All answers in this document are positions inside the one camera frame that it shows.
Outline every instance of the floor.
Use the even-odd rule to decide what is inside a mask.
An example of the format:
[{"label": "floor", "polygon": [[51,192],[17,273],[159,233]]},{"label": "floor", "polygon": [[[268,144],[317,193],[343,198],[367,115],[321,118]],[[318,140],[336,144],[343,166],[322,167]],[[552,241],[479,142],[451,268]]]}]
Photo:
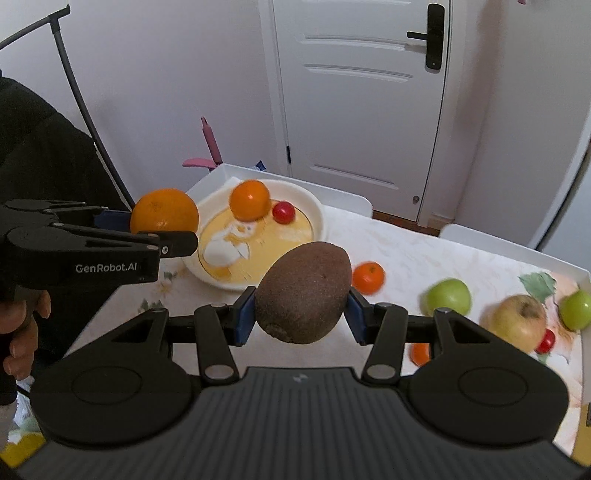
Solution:
[{"label": "floor", "polygon": [[406,220],[406,218],[395,217],[389,213],[377,212],[374,210],[374,218],[381,220],[392,225],[396,225],[406,230],[412,230],[413,232],[426,233],[427,235],[439,236],[439,230],[435,228],[429,228],[426,226],[418,226],[416,222]]}]

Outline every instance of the yellow apple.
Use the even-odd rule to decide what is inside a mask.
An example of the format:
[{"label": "yellow apple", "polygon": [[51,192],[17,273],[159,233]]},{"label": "yellow apple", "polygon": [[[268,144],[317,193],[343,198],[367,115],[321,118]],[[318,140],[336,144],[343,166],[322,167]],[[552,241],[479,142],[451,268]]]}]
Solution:
[{"label": "yellow apple", "polygon": [[544,338],[546,310],[529,295],[503,300],[490,318],[487,330],[522,352],[532,352]]}]

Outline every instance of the table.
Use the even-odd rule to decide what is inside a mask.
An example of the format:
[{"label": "table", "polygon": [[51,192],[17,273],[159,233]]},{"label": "table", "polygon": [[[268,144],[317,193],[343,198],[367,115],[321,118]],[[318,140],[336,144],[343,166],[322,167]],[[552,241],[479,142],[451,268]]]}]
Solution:
[{"label": "table", "polygon": [[[344,248],[351,263],[377,261],[386,271],[380,292],[369,296],[371,303],[388,301],[404,306],[410,314],[420,314],[419,296],[430,285],[447,277],[463,280],[473,299],[468,315],[475,322],[495,303],[517,293],[525,293],[519,276],[539,272],[534,265],[512,260],[452,241],[411,232],[352,212],[325,206],[329,222],[328,241]],[[218,290],[196,279],[181,259],[162,260],[159,280],[151,284],[123,286],[105,303],[87,325],[70,351],[98,338],[148,308],[164,306],[171,316],[191,314],[208,303],[233,303],[237,293]],[[260,367],[354,367],[359,374],[370,346],[359,346],[342,317],[322,340],[311,345],[282,343],[255,325],[248,343],[232,347],[236,364],[244,373],[248,366]],[[176,345],[173,360],[188,373],[198,373],[194,345]],[[582,354],[580,337],[559,342],[545,360],[565,381],[570,405],[554,440],[571,454],[576,438],[582,395]],[[408,358],[402,374],[416,367]]]}]

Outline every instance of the door lock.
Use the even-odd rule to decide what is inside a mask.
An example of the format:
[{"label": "door lock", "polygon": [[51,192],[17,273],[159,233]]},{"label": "door lock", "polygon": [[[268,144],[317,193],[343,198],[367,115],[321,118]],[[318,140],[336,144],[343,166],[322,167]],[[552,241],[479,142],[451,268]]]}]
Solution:
[{"label": "door lock", "polygon": [[439,4],[429,4],[427,8],[427,33],[407,32],[408,38],[427,42],[425,65],[431,70],[441,70],[443,61],[443,28],[445,8]]}]

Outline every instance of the pink object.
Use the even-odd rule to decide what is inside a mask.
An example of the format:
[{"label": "pink object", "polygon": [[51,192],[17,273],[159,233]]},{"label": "pink object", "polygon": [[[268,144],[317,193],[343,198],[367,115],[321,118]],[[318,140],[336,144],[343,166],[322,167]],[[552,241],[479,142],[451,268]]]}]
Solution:
[{"label": "pink object", "polygon": [[215,170],[216,163],[209,158],[189,158],[183,162],[183,167],[205,167],[209,171]]},{"label": "pink object", "polygon": [[217,147],[216,138],[213,136],[212,127],[209,126],[205,117],[201,117],[201,123],[203,124],[203,136],[207,142],[207,147],[212,155],[213,160],[208,158],[189,158],[183,162],[183,167],[204,167],[209,171],[214,171],[218,165],[221,165],[222,155],[220,149]]},{"label": "pink object", "polygon": [[213,136],[212,127],[209,126],[204,116],[201,117],[201,123],[203,124],[203,136],[205,137],[205,141],[209,147],[209,152],[212,155],[212,159],[216,165],[221,165],[223,163],[222,155],[220,153],[220,149],[217,147],[216,138]]}]

